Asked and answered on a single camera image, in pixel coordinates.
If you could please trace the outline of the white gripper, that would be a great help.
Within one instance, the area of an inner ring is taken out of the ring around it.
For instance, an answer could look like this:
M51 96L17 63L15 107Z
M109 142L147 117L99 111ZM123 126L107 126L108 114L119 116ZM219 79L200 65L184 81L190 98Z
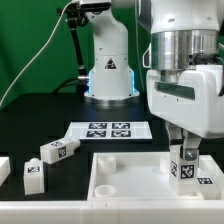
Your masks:
M221 65L197 65L183 71L178 84L161 81L158 70L147 72L150 112L164 120L170 145L180 145L185 161L198 158L202 138L224 137L224 85Z

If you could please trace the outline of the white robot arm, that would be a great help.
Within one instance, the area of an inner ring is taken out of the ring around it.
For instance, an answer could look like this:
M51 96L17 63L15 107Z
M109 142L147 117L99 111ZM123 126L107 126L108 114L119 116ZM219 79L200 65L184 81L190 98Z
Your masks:
M217 54L224 0L80 0L93 25L91 100L136 96L128 63L127 29L114 7L137 6L138 22L150 33L143 56L150 112L166 121L169 137L182 137L182 157L202 139L224 137L224 64Z

